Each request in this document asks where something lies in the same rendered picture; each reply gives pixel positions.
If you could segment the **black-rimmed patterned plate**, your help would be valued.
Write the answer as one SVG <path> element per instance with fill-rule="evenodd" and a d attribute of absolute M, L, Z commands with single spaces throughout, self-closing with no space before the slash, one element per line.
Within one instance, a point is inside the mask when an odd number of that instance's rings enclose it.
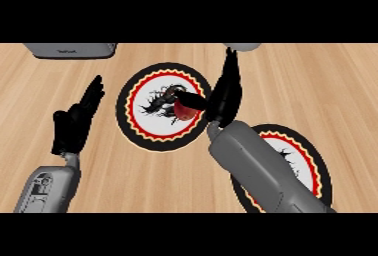
<path fill-rule="evenodd" d="M 210 84 L 201 73 L 180 63 L 165 62 L 145 67 L 128 79 L 117 99 L 115 116 L 128 141 L 155 152 L 176 151 L 201 135 L 207 120 L 193 110 L 189 118 L 177 113 L 174 91 L 208 98 Z"/>
<path fill-rule="evenodd" d="M 317 200 L 323 212 L 334 212 L 331 174 L 323 157 L 309 139 L 279 124 L 260 124 L 251 129 L 286 161 L 294 176 Z"/>

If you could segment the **red pear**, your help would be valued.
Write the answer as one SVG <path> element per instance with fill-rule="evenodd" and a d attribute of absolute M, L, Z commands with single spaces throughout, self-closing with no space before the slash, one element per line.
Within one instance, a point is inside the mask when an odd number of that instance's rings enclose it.
<path fill-rule="evenodd" d="M 198 114 L 198 110 L 182 105 L 180 101 L 174 102 L 174 115 L 182 121 L 191 120 Z"/>

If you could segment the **pale grey rounded object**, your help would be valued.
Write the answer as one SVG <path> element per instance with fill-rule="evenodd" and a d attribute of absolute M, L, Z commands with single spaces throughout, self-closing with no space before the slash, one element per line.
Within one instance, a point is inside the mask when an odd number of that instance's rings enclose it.
<path fill-rule="evenodd" d="M 224 46 L 236 51 L 248 52 L 260 47 L 260 43 L 226 43 Z"/>

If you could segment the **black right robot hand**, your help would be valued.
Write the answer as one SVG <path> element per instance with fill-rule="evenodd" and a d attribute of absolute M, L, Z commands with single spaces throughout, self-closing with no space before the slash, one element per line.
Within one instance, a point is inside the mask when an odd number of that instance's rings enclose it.
<path fill-rule="evenodd" d="M 222 76 L 210 97 L 204 98 L 198 94 L 183 91 L 177 91 L 174 96 L 185 107 L 205 112 L 207 121 L 217 121 L 220 128 L 232 123 L 242 99 L 238 53 L 235 50 L 226 49 Z"/>

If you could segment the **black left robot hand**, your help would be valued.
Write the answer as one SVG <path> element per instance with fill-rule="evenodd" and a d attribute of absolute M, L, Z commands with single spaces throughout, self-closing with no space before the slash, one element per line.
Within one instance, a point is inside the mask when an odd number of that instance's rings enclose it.
<path fill-rule="evenodd" d="M 83 98 L 66 111 L 53 113 L 55 139 L 52 153 L 78 154 L 84 148 L 92 119 L 105 95 L 102 76 L 97 75 L 89 84 Z"/>

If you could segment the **grey appliance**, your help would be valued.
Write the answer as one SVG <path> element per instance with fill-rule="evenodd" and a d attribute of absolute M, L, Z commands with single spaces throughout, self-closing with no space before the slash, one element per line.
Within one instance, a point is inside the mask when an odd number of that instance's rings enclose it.
<path fill-rule="evenodd" d="M 25 43 L 40 59 L 100 59 L 115 54 L 115 43 Z"/>

